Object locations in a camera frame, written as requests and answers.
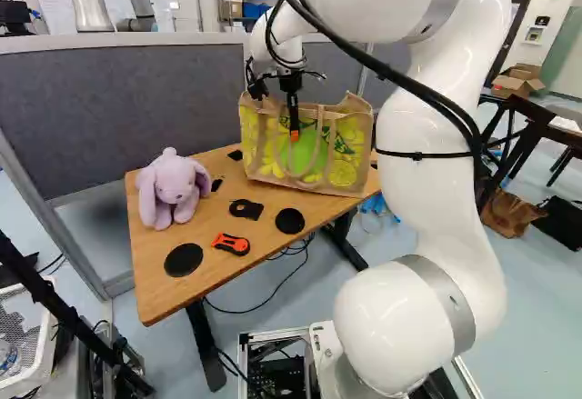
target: gray floor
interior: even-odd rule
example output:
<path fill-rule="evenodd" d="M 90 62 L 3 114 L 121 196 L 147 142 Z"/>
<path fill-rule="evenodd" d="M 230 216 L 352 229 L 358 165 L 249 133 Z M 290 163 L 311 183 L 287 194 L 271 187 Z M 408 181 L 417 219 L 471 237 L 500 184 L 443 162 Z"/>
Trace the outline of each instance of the gray floor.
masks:
<path fill-rule="evenodd" d="M 486 124 L 491 115 L 492 107 L 481 105 L 479 124 Z M 522 124 L 523 119 L 518 118 L 516 128 Z M 503 124 L 499 126 L 497 136 L 505 135 L 505 130 Z M 508 189 L 532 203 L 550 195 L 582 198 L 580 162 L 573 162 L 552 188 L 545 188 L 548 168 L 562 149 L 551 142 L 541 143 Z M 47 263 L 58 251 L 50 239 L 42 236 L 42 228 L 31 229 L 34 224 L 31 215 L 26 211 L 15 213 L 15 209 L 25 205 L 18 203 L 20 198 L 3 173 L 0 174 L 0 195 L 0 227 L 23 251 L 41 250 L 41 264 Z M 568 251 L 533 227 L 517 240 L 488 233 L 506 273 L 508 313 L 494 334 L 464 355 L 469 369 L 486 398 L 581 397 L 582 254 Z M 361 222 L 355 222 L 349 238 L 361 255 L 374 265 L 410 253 L 416 235 L 404 224 L 395 224 L 389 218 L 380 222 L 364 217 Z M 252 306 L 270 294 L 303 258 L 300 255 L 265 262 L 216 290 L 209 298 L 224 308 Z M 301 326 L 328 319 L 337 290 L 354 273 L 327 241 L 318 236 L 309 249 L 307 265 L 264 308 L 243 315 L 220 314 L 208 309 L 216 340 L 225 351 L 236 356 L 236 337 L 240 331 Z M 57 289 L 65 299 L 93 320 L 99 318 L 100 303 L 70 267 L 61 269 L 56 277 Z M 137 319 L 134 292 L 118 296 L 114 300 L 114 311 L 121 332 L 145 357 L 158 398 L 236 397 L 236 380 L 232 377 L 219 393 L 208 391 L 184 313 L 145 328 Z"/>

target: yellow tote bag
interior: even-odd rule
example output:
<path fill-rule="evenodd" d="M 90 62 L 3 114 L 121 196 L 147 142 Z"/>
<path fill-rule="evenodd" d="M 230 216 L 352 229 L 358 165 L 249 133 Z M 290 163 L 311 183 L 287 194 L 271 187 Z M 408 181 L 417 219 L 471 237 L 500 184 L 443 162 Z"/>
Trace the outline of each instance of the yellow tote bag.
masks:
<path fill-rule="evenodd" d="M 327 195 L 362 195 L 370 167 L 371 105 L 346 93 L 338 105 L 299 104 L 299 140 L 291 143 L 286 105 L 239 99 L 246 175 Z"/>

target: plush toy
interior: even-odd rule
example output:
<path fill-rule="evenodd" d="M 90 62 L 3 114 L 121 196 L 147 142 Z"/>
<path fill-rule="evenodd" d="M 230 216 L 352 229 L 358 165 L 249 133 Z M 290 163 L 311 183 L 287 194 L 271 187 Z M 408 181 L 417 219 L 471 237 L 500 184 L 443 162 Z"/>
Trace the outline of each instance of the plush toy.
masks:
<path fill-rule="evenodd" d="M 139 190 L 139 216 L 145 226 L 157 231 L 174 221 L 188 222 L 194 215 L 198 199 L 210 193 L 212 180 L 207 170 L 193 158 L 179 156 L 167 147 L 135 180 Z"/>

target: orange object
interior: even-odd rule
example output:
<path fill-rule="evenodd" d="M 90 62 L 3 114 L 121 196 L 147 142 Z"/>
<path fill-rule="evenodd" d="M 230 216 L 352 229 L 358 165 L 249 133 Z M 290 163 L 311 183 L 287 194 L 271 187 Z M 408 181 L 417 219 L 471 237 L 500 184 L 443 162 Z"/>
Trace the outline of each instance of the orange object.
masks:
<path fill-rule="evenodd" d="M 246 255 L 251 250 L 251 244 L 245 238 L 224 233 L 217 235 L 211 246 L 238 256 Z"/>

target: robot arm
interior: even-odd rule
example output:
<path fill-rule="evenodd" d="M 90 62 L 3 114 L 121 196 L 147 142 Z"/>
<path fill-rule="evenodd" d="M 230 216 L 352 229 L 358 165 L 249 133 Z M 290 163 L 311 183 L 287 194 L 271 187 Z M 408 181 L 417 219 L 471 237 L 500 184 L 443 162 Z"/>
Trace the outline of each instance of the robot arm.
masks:
<path fill-rule="evenodd" d="M 408 41 L 407 75 L 469 114 L 510 25 L 510 0 L 308 1 L 347 40 Z M 251 35 L 255 58 L 266 57 L 265 28 L 262 18 Z M 277 52 L 300 57 L 297 40 L 293 48 L 287 43 L 312 31 L 283 5 L 272 26 Z M 402 153 L 467 150 L 448 119 L 403 88 L 382 107 L 376 144 Z M 503 275 L 475 206 L 473 163 L 379 156 L 382 192 L 416 229 L 416 250 L 348 281 L 336 299 L 334 323 L 358 377 L 382 395 L 408 392 L 497 328 L 506 311 Z"/>

